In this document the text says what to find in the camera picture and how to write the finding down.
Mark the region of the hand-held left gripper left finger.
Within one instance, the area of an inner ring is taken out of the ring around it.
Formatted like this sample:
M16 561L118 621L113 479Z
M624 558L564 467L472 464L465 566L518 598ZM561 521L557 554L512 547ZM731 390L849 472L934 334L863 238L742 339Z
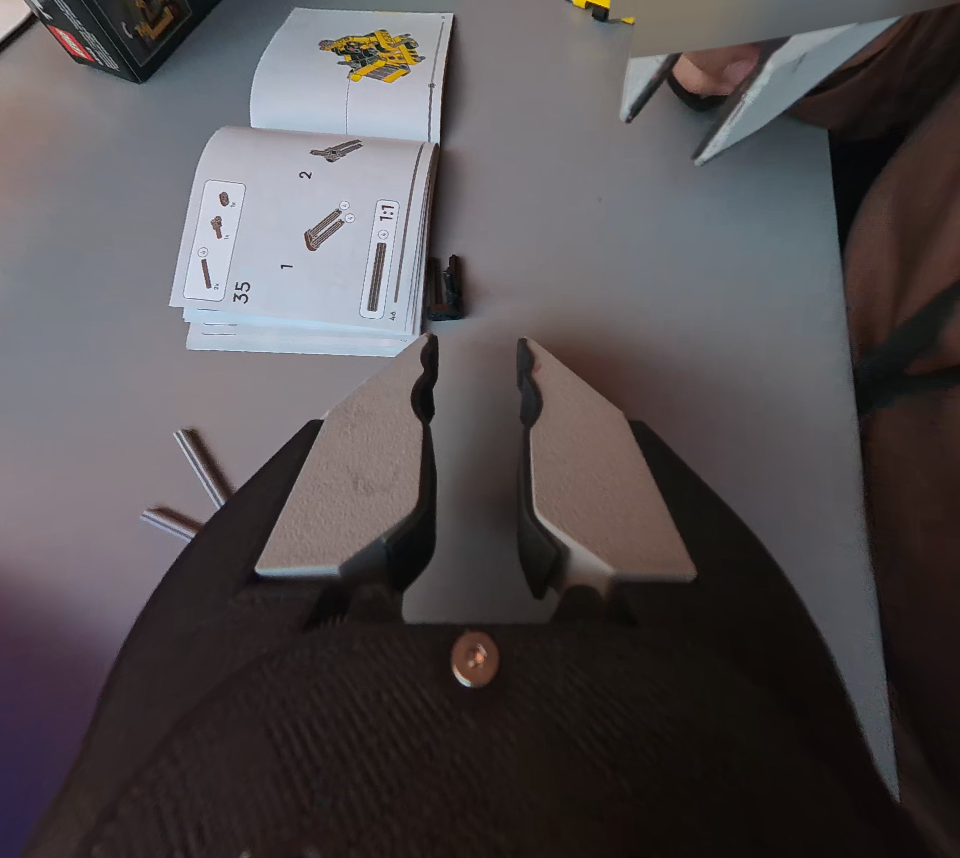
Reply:
M332 408L255 565L258 576L403 592L436 547L430 422L438 339L421 336Z

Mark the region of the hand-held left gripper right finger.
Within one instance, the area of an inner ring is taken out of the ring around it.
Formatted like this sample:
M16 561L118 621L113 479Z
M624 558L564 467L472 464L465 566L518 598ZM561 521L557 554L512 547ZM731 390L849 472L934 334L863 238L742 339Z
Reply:
M519 562L535 599L697 568L620 408L528 337L516 350Z

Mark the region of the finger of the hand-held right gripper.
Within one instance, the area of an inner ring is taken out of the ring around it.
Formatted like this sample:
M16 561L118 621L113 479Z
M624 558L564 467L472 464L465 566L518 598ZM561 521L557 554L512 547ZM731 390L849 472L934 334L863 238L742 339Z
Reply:
M678 53L632 57L623 83L619 120L631 123L675 68Z
M693 163L700 167L761 130L896 21L847 24L762 42L755 67L722 105Z

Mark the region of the black lego connector piece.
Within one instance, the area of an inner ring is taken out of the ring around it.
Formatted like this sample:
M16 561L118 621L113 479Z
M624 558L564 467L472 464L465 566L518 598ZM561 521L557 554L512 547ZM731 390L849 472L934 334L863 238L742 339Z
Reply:
M466 316L460 258L450 256L446 267L437 257L427 261L424 314L429 322L459 321Z

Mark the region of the grey lego axle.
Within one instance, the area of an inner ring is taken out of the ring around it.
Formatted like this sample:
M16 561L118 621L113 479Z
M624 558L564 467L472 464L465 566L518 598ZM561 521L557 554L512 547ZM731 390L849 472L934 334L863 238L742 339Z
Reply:
M194 540L203 527L202 523L166 507L145 509L139 515L139 521L183 542Z
M178 429L174 432L174 440L212 504L216 508L223 507L234 491L201 434L195 429Z

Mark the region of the lego instruction booklet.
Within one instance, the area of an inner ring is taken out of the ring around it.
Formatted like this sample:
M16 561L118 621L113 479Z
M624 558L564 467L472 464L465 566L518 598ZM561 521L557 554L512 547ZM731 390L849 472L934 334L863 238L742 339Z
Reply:
M294 9L198 159L170 307L192 351L391 358L424 328L451 13Z

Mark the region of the person's right hand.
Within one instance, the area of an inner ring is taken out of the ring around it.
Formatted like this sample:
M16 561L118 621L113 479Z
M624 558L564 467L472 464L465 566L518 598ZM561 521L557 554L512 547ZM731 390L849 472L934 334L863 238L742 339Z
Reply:
M672 75L691 95L729 96L752 73L761 54L758 43L686 52Z

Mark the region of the person's brown clothing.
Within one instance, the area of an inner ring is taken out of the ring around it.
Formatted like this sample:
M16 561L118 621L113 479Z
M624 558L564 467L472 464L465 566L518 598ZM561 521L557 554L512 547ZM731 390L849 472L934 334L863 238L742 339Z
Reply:
M903 797L958 856L959 12L898 20L790 113L836 144L896 136L852 218L847 324Z

